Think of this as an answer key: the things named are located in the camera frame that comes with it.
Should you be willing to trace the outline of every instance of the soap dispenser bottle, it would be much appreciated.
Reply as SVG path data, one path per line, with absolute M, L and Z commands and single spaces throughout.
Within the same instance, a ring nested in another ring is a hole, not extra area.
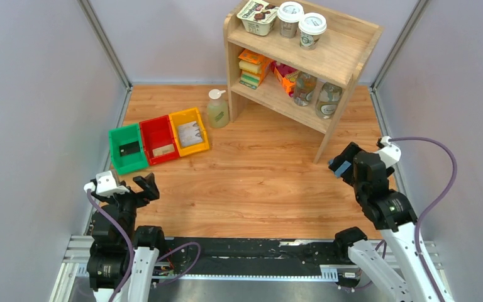
M 206 108 L 208 120 L 212 128 L 222 128 L 230 121 L 228 114 L 228 103 L 223 99 L 225 90 L 212 89 L 208 93 L 210 102 Z

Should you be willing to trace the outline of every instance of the yellow sponge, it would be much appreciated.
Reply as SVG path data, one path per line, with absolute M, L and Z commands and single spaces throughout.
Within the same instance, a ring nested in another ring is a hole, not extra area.
M 262 72 L 262 64 L 257 65 L 257 64 L 246 62 L 244 60 L 240 60 L 239 65 L 241 69 L 252 72 L 254 74 L 259 74 Z

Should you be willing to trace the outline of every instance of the wooden tabletop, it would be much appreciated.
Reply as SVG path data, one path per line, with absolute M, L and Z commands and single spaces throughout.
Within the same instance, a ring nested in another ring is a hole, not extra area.
M 138 209 L 136 225 L 166 236 L 334 238 L 360 227 L 381 238 L 356 203 L 353 189 L 328 170 L 349 142 L 374 151 L 380 135 L 366 87 L 355 91 L 319 164 L 323 134 L 250 102 L 234 122 L 209 127 L 210 89 L 223 86 L 135 86 L 124 125 L 198 107 L 211 150 L 121 176 L 154 172 L 160 199 Z

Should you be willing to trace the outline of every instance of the yogurt container lid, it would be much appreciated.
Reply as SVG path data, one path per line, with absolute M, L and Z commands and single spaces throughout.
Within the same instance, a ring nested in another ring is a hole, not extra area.
M 325 17 L 318 13 L 308 13 L 299 20 L 299 29 L 308 35 L 320 35 L 326 30 Z
M 277 16 L 284 22 L 298 22 L 304 15 L 303 6 L 297 2 L 288 1 L 280 5 Z
M 262 0 L 250 0 L 237 14 L 241 20 L 268 24 L 275 20 L 279 8 Z

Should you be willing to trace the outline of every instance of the black object in green bin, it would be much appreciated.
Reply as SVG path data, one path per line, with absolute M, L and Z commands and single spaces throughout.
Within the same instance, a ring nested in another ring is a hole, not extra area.
M 138 141 L 119 146 L 120 156 L 131 155 L 139 152 L 141 152 L 141 150 L 140 150 L 140 142 Z

